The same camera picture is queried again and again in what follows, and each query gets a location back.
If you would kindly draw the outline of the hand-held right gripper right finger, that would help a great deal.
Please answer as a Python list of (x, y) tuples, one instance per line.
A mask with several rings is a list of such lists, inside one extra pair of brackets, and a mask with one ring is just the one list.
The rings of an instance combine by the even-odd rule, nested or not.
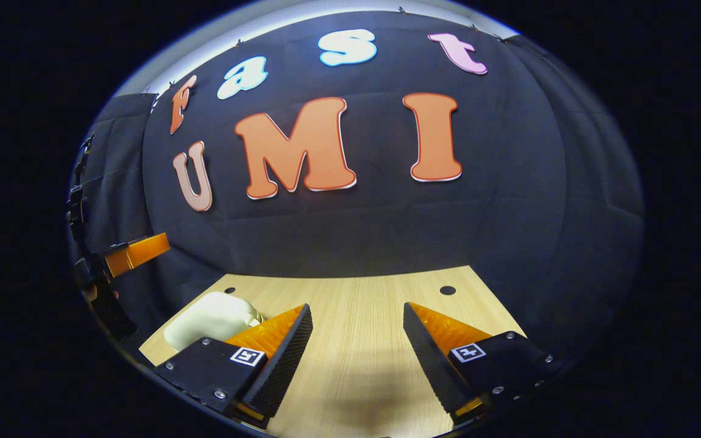
[(488, 421), (553, 382), (561, 358), (521, 333), (490, 335), (414, 302), (403, 329), (418, 363), (454, 423)]

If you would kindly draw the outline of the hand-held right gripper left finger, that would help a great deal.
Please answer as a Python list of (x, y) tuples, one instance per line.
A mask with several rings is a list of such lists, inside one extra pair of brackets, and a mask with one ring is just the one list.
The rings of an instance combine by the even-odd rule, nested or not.
[(223, 417), (267, 426), (276, 416), (313, 330), (307, 304), (227, 341), (203, 336), (154, 372)]

